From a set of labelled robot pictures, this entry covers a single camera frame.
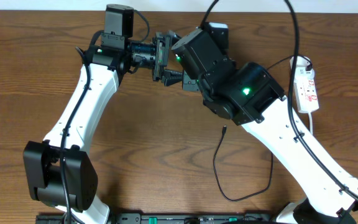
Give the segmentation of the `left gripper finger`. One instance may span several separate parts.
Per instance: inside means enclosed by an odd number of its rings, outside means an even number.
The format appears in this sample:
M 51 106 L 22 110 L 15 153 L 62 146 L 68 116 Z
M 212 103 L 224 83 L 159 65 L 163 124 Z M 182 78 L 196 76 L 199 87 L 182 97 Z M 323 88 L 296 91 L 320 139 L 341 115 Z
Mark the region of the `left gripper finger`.
M 165 86 L 174 85 L 183 80 L 183 72 L 165 69 L 162 73 L 162 83 Z
M 181 39 L 181 37 L 173 30 L 169 30 L 168 35 L 170 36 L 170 40 L 171 40 L 170 45 L 175 45 Z

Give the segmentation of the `white power strip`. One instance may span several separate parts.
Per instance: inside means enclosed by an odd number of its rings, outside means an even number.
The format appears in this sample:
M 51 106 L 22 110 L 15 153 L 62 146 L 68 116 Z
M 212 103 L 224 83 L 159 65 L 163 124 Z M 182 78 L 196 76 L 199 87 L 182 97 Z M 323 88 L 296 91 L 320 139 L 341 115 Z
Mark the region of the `white power strip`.
M 313 68 L 311 60 L 305 56 L 297 57 L 296 66 L 305 66 L 308 68 Z M 319 109 L 316 84 L 314 79 L 305 80 L 303 82 L 298 83 L 294 82 L 294 91 L 299 113 L 307 114 Z

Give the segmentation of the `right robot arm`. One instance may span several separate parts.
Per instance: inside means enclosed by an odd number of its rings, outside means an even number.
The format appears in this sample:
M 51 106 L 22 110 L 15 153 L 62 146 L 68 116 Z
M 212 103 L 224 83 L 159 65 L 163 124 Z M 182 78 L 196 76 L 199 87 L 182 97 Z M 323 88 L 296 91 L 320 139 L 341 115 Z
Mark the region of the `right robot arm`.
M 196 29 L 172 47 L 204 105 L 253 135 L 284 165 L 306 197 L 289 203 L 279 223 L 353 223 L 358 178 L 345 171 L 299 120 L 283 88 L 257 63 L 242 68 L 226 53 L 224 30 Z

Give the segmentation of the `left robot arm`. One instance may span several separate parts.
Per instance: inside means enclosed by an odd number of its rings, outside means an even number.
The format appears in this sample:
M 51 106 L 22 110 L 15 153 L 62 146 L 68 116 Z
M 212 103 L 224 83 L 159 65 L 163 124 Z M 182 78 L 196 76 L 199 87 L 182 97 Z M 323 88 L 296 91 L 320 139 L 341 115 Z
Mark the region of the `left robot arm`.
M 107 223 L 110 209 L 97 196 L 98 176 L 89 153 L 101 115 L 125 74 L 149 69 L 155 82 L 169 86 L 181 72 L 167 68 L 169 50 L 179 36 L 156 33 L 151 42 L 133 39 L 138 11 L 120 4 L 105 10 L 104 28 L 79 50 L 78 84 L 61 117 L 40 142 L 30 141 L 23 160 L 30 197 L 62 211 L 37 223 Z

